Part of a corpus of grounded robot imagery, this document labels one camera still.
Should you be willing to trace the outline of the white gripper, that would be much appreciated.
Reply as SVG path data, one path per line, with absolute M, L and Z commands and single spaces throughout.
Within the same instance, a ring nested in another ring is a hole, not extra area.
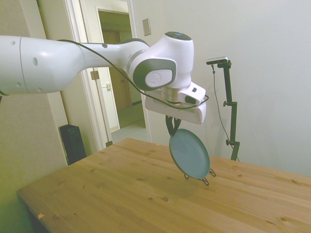
M 206 103 L 194 108 L 182 110 L 168 106 L 150 97 L 146 97 L 145 106 L 150 111 L 166 115 L 166 126 L 169 135 L 176 133 L 181 124 L 181 120 L 194 124 L 202 124 L 206 117 Z

